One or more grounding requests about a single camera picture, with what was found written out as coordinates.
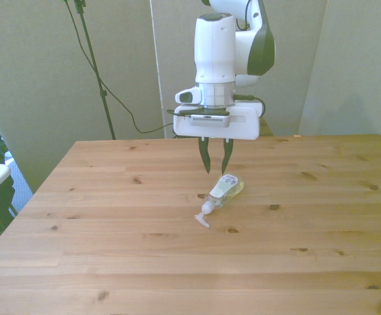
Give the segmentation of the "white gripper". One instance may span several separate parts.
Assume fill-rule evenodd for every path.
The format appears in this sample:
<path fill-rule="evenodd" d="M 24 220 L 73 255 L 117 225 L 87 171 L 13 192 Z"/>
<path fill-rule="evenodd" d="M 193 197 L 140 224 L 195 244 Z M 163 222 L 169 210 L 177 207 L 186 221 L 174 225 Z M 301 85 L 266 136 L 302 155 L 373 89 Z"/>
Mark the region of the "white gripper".
<path fill-rule="evenodd" d="M 260 102 L 236 102 L 216 109 L 183 104 L 173 112 L 173 130 L 179 136 L 199 137 L 198 148 L 207 173 L 211 171 L 209 138 L 224 138 L 224 175 L 233 152 L 233 139 L 255 140 L 260 134 L 260 117 Z"/>

